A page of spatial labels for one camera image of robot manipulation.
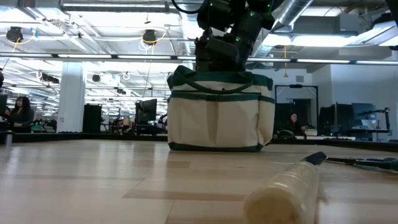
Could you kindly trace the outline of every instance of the person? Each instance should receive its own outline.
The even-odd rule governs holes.
[[[289,129],[293,131],[295,135],[301,135],[306,129],[308,129],[308,127],[300,124],[300,122],[297,119],[296,113],[291,113],[289,121]]]
[[[34,111],[30,108],[30,101],[26,96],[17,98],[14,109],[10,114],[11,119],[14,121],[12,131],[16,133],[30,133],[30,124],[33,122]]]

